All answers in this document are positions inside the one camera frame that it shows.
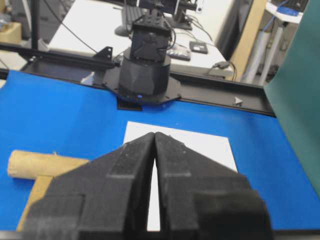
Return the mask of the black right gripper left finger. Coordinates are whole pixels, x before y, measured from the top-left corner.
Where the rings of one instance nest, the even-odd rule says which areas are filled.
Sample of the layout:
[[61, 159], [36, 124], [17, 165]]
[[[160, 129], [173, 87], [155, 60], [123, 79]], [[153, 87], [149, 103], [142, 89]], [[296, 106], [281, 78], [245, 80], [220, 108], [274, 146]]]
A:
[[26, 240], [127, 240], [146, 231], [155, 134], [55, 177], [30, 207]]

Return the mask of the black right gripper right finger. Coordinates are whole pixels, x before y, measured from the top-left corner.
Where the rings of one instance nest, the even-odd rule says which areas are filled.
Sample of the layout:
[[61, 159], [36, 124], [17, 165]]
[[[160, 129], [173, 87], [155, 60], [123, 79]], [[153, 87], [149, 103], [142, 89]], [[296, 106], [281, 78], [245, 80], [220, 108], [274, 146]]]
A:
[[265, 202], [248, 179], [155, 134], [160, 220], [169, 240], [270, 240]]

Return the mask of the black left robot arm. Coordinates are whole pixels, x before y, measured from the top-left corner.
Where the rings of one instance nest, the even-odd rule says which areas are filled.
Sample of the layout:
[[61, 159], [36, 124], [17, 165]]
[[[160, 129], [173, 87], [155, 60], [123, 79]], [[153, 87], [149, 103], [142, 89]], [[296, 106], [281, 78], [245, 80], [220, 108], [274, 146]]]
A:
[[141, 105], [159, 105], [180, 99], [181, 83], [170, 76], [167, 55], [171, 26], [162, 12], [153, 9], [131, 26], [131, 46], [120, 66], [105, 72], [103, 84], [120, 99]]

